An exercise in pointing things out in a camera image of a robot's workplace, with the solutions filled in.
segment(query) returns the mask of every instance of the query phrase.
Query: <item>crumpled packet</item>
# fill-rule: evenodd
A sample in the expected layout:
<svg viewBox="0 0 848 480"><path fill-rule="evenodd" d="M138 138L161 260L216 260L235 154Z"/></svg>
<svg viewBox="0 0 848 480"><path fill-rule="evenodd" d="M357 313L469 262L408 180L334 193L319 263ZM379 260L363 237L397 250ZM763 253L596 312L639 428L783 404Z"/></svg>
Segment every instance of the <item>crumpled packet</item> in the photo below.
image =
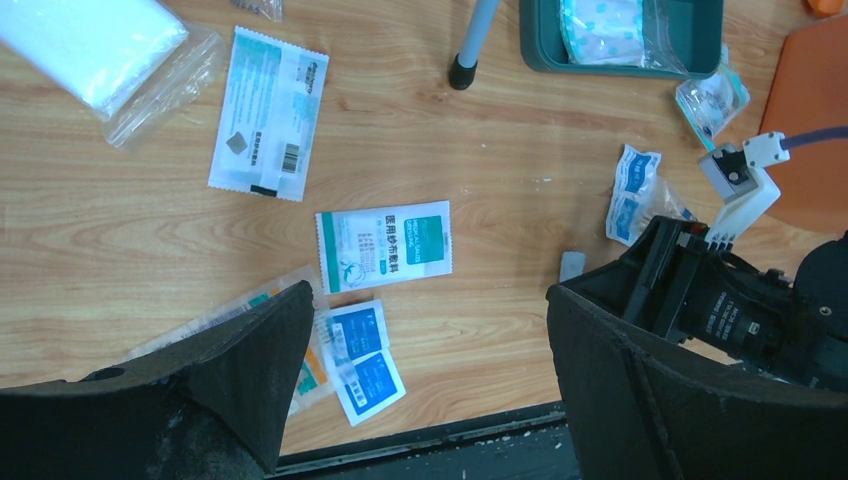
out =
<svg viewBox="0 0 848 480"><path fill-rule="evenodd" d="M657 174L662 155L642 153L624 146L615 172L615 186L607 213L607 237L628 247L657 215L679 220L697 220L680 195Z"/></svg>

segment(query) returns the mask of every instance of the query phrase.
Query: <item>wood grain surface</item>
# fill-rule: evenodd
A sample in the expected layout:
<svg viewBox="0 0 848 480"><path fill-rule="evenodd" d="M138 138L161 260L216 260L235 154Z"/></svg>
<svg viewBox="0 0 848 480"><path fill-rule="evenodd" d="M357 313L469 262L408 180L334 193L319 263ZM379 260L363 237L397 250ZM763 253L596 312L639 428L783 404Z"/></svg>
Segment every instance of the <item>wood grain surface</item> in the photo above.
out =
<svg viewBox="0 0 848 480"><path fill-rule="evenodd" d="M108 146L94 118L0 50L0 387L78 380L131 348L303 264L314 214L449 199L454 274L330 297L383 299L408 394L351 428L328 398L293 417L282 451L557 400L546 288L564 250L589 267L623 252L603 233L622 144L664 154L662 175L710 221L720 206L674 81L531 71L518 2L502 2L472 88L445 72L471 0L286 0L273 24L226 0L171 0L229 43L236 24L330 55L303 203L206 186L224 90L140 148ZM724 38L753 103L722 135L755 135L799 0L728 0ZM737 244L794 273L832 236L762 218Z"/></svg>

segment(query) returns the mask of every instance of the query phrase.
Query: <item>medical gauze package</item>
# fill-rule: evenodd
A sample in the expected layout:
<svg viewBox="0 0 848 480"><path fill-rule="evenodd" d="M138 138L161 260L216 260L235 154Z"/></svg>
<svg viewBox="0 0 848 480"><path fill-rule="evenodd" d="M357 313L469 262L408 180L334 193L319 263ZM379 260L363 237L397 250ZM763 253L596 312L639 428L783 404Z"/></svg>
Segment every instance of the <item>medical gauze package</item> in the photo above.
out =
<svg viewBox="0 0 848 480"><path fill-rule="evenodd" d="M210 187L303 201L329 61L236 27Z"/></svg>
<svg viewBox="0 0 848 480"><path fill-rule="evenodd" d="M450 202L315 215L324 291L453 272Z"/></svg>
<svg viewBox="0 0 848 480"><path fill-rule="evenodd" d="M618 160L607 213L607 237L632 246L657 215L697 220L680 195L657 173L662 156L642 153L630 145Z"/></svg>

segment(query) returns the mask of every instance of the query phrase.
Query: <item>white mount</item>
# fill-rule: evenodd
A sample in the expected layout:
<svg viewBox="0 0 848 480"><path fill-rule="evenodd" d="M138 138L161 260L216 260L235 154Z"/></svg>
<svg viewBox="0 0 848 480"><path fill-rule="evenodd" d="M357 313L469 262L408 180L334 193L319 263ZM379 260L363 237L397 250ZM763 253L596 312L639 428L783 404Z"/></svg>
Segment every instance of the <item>white mount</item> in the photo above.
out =
<svg viewBox="0 0 848 480"><path fill-rule="evenodd" d="M734 171L722 170L719 162L725 153L738 150L725 144L710 152L698 164L724 201L724 208L710 226L706 241L732 244L780 198L780 189L766 173L766 167L789 160L789 151L780 142L779 132L764 133L743 145L745 164Z"/></svg>

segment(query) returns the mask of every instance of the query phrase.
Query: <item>green tray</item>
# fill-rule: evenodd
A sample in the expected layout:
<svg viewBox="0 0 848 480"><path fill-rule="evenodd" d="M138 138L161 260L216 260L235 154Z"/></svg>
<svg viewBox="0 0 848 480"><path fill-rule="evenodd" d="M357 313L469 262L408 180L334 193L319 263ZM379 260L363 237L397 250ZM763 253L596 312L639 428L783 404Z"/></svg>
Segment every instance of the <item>green tray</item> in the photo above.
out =
<svg viewBox="0 0 848 480"><path fill-rule="evenodd" d="M521 55L539 72L624 75L654 78L707 78L721 61L724 0L667 0L671 48L688 77L633 66L573 65L560 33L558 0L520 0Z"/></svg>

